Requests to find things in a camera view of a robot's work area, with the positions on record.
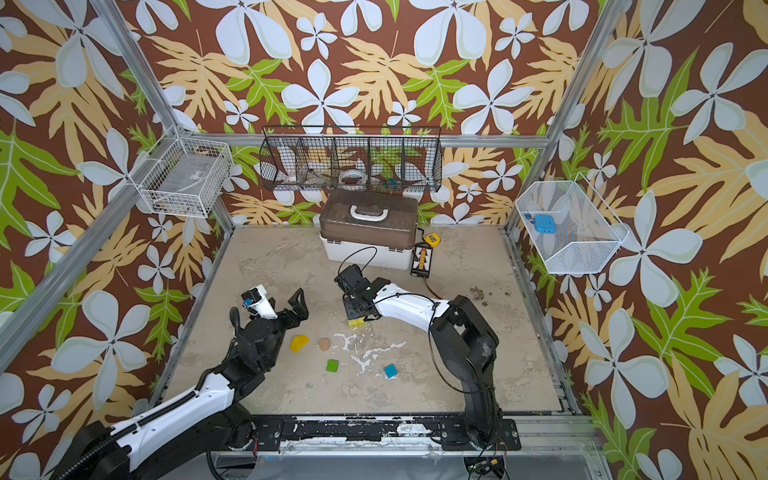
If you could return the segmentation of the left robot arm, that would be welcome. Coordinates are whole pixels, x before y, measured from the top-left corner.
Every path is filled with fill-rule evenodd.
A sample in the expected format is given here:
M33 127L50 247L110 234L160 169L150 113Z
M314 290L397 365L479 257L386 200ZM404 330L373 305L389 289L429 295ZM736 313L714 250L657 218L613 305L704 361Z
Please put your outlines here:
M82 428L63 454L55 479L158 479L198 455L227 447L245 447L253 422L241 400L275 366L289 329L309 317L302 289L275 311L263 286L242 295L247 324L231 308L234 328L222 362L206 369L197 383L170 400L126 421Z

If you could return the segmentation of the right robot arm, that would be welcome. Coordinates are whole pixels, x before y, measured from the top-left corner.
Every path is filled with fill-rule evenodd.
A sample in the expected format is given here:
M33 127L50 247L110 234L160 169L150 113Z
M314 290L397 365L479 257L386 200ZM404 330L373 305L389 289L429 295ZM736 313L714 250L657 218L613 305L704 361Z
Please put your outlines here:
M488 446L496 437L502 410L495 395L494 364L499 338L471 300L458 295L441 300L407 291L391 281L364 277L352 264L334 278L350 320L400 320L428 334L432 354L460 385L464 396L463 424L471 443Z

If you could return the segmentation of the teal cube block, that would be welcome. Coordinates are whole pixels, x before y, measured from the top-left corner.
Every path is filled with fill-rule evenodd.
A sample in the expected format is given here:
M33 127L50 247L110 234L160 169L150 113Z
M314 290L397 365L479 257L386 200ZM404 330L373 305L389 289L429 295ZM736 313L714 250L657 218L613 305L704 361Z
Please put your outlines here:
M384 368L384 374L387 379L393 379L398 376L398 370L394 364L390 364Z

